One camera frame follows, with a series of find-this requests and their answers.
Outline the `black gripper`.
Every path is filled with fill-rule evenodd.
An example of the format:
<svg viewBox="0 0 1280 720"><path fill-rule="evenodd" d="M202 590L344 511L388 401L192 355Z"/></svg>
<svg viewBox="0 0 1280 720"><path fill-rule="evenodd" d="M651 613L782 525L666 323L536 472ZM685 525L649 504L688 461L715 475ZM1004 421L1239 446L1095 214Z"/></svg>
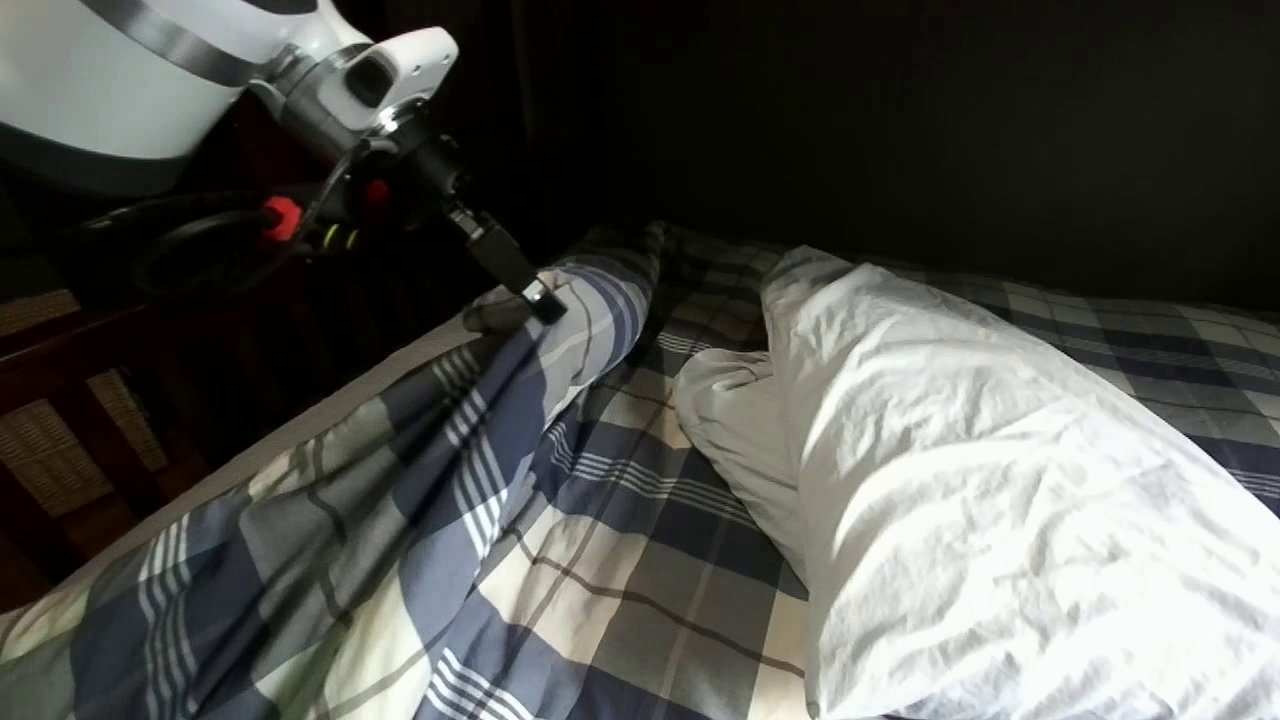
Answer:
<svg viewBox="0 0 1280 720"><path fill-rule="evenodd" d="M298 258L357 254L373 237L410 237L446 220L467 258L546 323L565 315L560 298L523 258L515 237L465 201L457 145L428 122L362 142L335 161L314 201L269 195L261 237Z"/></svg>

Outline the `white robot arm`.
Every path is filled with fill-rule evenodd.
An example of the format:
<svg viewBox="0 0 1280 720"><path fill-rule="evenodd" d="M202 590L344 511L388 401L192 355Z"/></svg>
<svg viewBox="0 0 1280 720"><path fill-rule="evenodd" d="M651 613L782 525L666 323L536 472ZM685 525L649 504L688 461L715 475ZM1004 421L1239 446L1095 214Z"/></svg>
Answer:
<svg viewBox="0 0 1280 720"><path fill-rule="evenodd" d="M0 0L0 161L31 181L165 192L218 122L257 96L331 166L276 230L298 254L350 254L376 220L441 214L536 321L560 298L513 231L472 209L428 104L461 61L448 30L373 41L335 0Z"/></svg>

